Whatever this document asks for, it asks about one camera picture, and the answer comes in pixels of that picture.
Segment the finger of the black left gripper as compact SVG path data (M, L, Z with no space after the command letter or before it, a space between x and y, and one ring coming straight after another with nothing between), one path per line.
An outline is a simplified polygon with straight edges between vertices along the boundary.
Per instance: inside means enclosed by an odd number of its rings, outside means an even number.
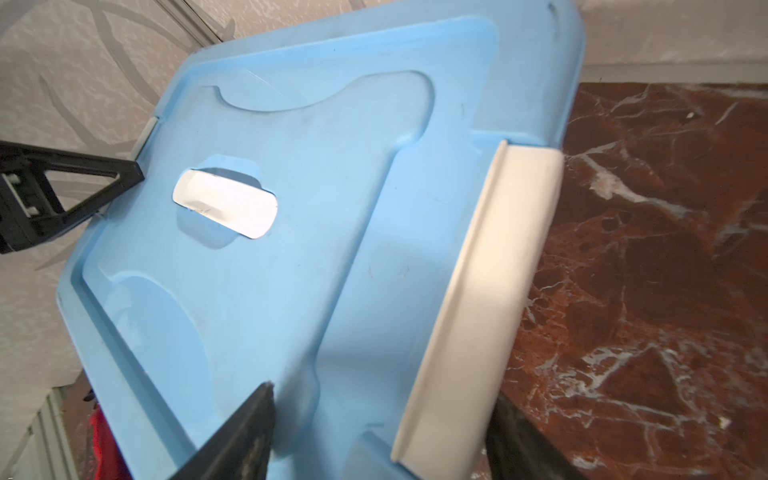
M134 160L3 141L1 252L68 233L143 180Z

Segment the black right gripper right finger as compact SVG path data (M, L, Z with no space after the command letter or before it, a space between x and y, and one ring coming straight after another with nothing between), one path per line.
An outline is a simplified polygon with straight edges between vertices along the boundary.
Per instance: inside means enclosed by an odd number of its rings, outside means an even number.
M586 477L500 392L485 437L494 480L586 480Z

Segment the white plastic storage bin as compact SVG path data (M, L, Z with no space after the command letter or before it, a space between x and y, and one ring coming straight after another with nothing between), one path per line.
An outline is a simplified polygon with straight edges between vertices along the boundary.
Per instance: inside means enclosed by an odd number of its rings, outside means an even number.
M475 468L554 216L564 155L499 145L390 458L420 479Z

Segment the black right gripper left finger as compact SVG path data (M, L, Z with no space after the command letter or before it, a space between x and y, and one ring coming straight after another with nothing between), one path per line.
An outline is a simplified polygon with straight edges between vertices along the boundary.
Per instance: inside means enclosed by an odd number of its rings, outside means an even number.
M274 384L264 382L172 479L264 480L275 425Z

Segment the blue plastic bin lid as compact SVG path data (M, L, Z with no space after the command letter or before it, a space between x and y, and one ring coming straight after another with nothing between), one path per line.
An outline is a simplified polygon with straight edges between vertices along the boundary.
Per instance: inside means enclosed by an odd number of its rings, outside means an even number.
M271 382L269 478L418 478L390 454L489 167L562 152L585 43L571 1L397 1L191 55L57 292L132 476Z

